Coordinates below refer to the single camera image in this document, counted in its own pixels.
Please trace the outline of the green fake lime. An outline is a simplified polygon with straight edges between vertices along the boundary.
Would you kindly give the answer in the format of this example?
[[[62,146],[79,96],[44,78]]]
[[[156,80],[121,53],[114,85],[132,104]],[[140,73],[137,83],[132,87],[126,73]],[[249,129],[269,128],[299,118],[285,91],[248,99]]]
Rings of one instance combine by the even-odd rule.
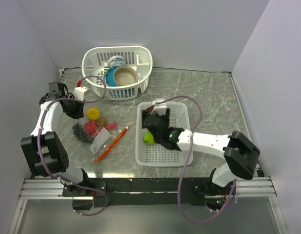
[[[155,140],[154,140],[154,137],[153,137],[152,133],[146,132],[143,135],[143,142],[145,144],[147,144],[147,145],[153,145],[153,144],[155,144]]]

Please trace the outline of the yellow fake lemon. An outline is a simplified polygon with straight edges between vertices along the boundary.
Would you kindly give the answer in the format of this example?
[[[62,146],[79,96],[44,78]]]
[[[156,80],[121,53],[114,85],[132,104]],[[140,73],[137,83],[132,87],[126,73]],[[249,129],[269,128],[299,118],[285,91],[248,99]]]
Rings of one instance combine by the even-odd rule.
[[[88,120],[96,121],[100,118],[100,111],[97,108],[90,108],[86,111]]]

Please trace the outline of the dark fake grapes bunch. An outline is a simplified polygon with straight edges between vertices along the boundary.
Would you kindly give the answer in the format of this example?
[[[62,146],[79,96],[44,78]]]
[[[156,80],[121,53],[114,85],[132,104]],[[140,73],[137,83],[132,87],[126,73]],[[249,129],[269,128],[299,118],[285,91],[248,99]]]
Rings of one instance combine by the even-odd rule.
[[[75,123],[72,126],[72,130],[73,130],[73,134],[76,137],[76,139],[78,141],[81,141],[83,143],[92,143],[93,142],[93,138],[91,137],[91,135],[87,132],[85,132],[83,126],[79,123]]]

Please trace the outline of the red fake apple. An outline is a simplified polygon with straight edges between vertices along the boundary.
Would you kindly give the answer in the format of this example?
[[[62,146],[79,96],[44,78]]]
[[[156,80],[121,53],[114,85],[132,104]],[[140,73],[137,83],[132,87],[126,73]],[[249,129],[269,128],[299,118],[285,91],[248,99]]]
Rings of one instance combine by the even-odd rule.
[[[90,120],[85,123],[84,131],[88,134],[94,134],[96,132],[97,126],[94,121]]]

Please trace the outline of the brown fake potato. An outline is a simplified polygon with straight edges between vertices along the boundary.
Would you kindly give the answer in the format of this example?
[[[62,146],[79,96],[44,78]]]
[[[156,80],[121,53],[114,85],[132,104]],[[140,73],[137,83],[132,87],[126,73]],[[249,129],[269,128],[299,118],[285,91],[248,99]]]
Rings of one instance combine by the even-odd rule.
[[[105,127],[108,124],[108,120],[105,117],[100,117],[94,121],[98,128]]]

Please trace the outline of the clear zip top bag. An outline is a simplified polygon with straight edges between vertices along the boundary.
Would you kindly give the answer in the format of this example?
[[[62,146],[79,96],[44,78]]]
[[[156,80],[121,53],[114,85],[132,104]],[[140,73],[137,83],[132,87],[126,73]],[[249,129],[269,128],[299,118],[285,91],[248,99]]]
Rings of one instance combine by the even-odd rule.
[[[102,130],[96,135],[92,144],[90,145],[90,151],[96,155],[94,158],[94,162],[98,162],[103,157],[105,157],[111,149],[120,141],[120,139],[125,135],[125,133],[129,130],[129,126],[125,126],[120,133],[112,139],[111,134],[105,129]]]

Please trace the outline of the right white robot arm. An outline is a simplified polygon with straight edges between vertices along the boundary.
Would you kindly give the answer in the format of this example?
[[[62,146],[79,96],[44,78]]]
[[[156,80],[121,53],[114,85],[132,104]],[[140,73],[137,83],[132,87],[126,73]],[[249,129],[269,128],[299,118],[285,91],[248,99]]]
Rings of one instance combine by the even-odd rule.
[[[243,133],[210,135],[169,126],[170,110],[159,115],[150,108],[142,111],[142,127],[153,136],[154,142],[168,150],[195,151],[217,156],[225,163],[212,170],[209,179],[200,186],[201,193],[217,195],[232,181],[251,180],[260,150]]]

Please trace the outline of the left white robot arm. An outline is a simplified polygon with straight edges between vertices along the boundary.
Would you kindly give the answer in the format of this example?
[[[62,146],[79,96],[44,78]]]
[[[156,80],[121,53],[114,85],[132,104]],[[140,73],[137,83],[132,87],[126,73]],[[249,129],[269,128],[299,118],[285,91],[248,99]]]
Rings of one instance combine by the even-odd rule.
[[[61,179],[70,192],[89,194],[92,187],[87,173],[69,164],[68,154],[56,134],[61,115],[82,118],[84,103],[77,101],[64,83],[52,82],[39,106],[36,127],[20,142],[31,175]]]

